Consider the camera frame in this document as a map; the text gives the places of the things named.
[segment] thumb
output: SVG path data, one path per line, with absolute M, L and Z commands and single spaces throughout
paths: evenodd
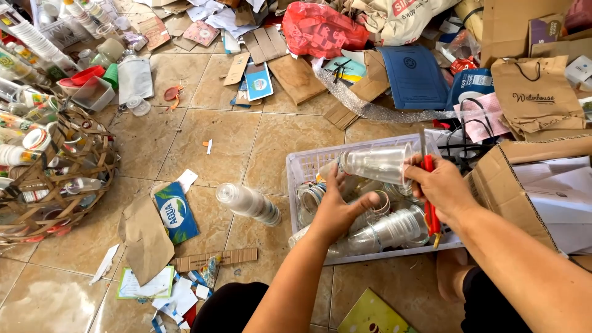
M 350 205 L 350 212 L 355 214 L 356 217 L 360 216 L 363 212 L 368 209 L 376 208 L 380 204 L 380 196 L 376 192 L 368 192 L 364 194 L 360 199 Z
M 430 175 L 429 172 L 415 165 L 405 165 L 404 167 L 405 177 L 411 178 L 420 184 L 424 183 L 427 180 L 427 177 Z

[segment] tiled floor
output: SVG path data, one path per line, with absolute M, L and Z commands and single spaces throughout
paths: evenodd
M 120 14 L 136 24 L 154 15 L 131 0 L 116 4 Z M 116 115 L 116 108 L 109 107 L 98 116 L 117 135 L 122 156 L 113 189 L 67 236 L 0 249 L 0 331 L 148 332 L 152 306 L 114 298 L 121 269 L 127 266 L 123 246 L 105 278 L 92 286 L 88 281 L 107 249 L 120 241 L 121 211 L 134 198 L 174 181 L 186 168 L 199 175 L 186 196 L 201 234 L 176 246 L 176 255 L 256 246 L 257 261 L 220 268 L 216 289 L 229 282 L 270 283 L 288 253 L 291 233 L 286 154 L 416 133 L 421 126 L 360 119 L 343 132 L 321 116 L 332 95 L 321 94 L 296 107 L 275 80 L 274 95 L 261 105 L 232 107 L 237 87 L 224 87 L 220 79 L 232 57 L 223 54 L 220 42 L 190 52 L 169 42 L 142 56 L 150 58 L 153 71 L 156 96 L 150 100 L 151 112 L 138 118 Z M 162 94 L 177 84 L 186 86 L 179 107 L 166 111 L 169 103 Z M 211 155 L 202 146 L 208 139 L 213 140 Z M 281 224 L 266 228 L 219 205 L 215 188 L 222 182 L 265 193 L 282 211 Z M 310 332 L 336 332 L 367 287 L 419 332 L 459 331 L 462 306 L 445 303 L 438 295 L 433 256 L 416 255 L 324 267 Z M 174 324 L 167 328 L 175 332 Z

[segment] green plastic cup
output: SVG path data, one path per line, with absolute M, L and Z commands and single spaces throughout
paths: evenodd
M 109 67 L 107 68 L 107 71 L 103 75 L 102 79 L 109 82 L 111 84 L 111 86 L 113 87 L 113 89 L 117 89 L 118 80 L 117 80 L 117 64 L 116 63 L 112 63 L 109 65 Z

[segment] waterhouse logo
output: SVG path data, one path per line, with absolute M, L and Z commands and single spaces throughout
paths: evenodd
M 524 94 L 512 94 L 512 97 L 516 99 L 516 102 L 536 102 L 536 103 L 544 103 L 544 104 L 555 104 L 555 96 L 541 96 L 540 94 L 536 95 L 524 95 Z

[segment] waterhouse paper bag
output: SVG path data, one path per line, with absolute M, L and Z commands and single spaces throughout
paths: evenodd
M 518 133 L 583 129 L 584 110 L 565 79 L 567 56 L 498 59 L 491 67 L 496 96 L 508 125 Z

